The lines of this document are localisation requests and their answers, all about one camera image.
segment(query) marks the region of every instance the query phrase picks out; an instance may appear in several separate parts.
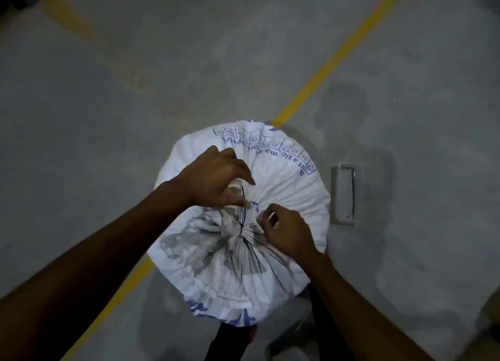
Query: wrinkled plastic bag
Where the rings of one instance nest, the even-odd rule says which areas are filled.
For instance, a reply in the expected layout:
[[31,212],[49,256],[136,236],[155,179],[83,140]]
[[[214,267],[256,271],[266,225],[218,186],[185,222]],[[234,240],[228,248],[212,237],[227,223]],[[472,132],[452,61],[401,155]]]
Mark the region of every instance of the wrinkled plastic bag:
[[155,188],[211,145],[219,150],[231,147],[247,163],[256,185],[237,180],[236,186],[252,207],[191,207],[147,254],[183,294],[193,314],[251,326],[309,283],[294,260],[267,243],[257,224],[259,213],[271,203],[298,211],[323,252],[330,195],[303,147],[283,131],[252,121],[220,124],[181,138]]

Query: hand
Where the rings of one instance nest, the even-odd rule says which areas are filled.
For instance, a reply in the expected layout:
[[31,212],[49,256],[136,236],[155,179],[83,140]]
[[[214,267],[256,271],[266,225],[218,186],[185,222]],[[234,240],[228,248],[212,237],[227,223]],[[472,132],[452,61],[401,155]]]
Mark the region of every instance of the hand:
[[308,224],[297,211],[272,203],[257,222],[267,241],[299,264],[318,252]]
[[172,181],[179,184],[182,194],[186,194],[189,206],[250,208],[238,189],[228,187],[236,178],[255,185],[250,169],[243,160],[236,158],[233,148],[219,151],[212,145]]

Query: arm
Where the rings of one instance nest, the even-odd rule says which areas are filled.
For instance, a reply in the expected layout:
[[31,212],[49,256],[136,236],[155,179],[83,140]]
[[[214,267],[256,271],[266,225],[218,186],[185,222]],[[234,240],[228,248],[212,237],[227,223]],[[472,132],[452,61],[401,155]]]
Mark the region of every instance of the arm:
[[328,256],[316,249],[297,211],[270,205],[259,224],[267,240],[309,276],[357,360],[432,360],[341,277]]
[[146,250],[190,206],[249,206],[228,189],[254,184],[234,150],[212,146],[173,180],[54,260],[0,301],[0,360],[60,359]]

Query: concrete floor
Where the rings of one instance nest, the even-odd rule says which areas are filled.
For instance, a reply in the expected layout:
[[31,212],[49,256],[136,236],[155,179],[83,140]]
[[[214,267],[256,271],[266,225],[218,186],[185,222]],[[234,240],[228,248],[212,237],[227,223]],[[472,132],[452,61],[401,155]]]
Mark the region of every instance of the concrete floor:
[[[1,23],[0,296],[144,197],[183,134],[275,118],[381,0],[66,1],[90,29],[43,4]],[[363,217],[330,254],[440,360],[500,284],[499,18],[500,0],[402,0],[284,126],[328,186],[364,165]],[[244,359],[308,309],[282,307]],[[217,325],[155,271],[74,359],[202,359]]]

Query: forearm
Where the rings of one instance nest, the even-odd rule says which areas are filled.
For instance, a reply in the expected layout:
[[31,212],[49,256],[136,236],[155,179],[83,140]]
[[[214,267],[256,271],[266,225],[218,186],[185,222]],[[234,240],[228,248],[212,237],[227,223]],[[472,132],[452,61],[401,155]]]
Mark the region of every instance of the forearm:
[[322,296],[358,361],[431,360],[340,276],[328,256],[316,252],[303,259],[301,267]]
[[160,189],[162,194],[153,192],[0,301],[0,359],[64,355],[150,245],[189,206],[175,183]]

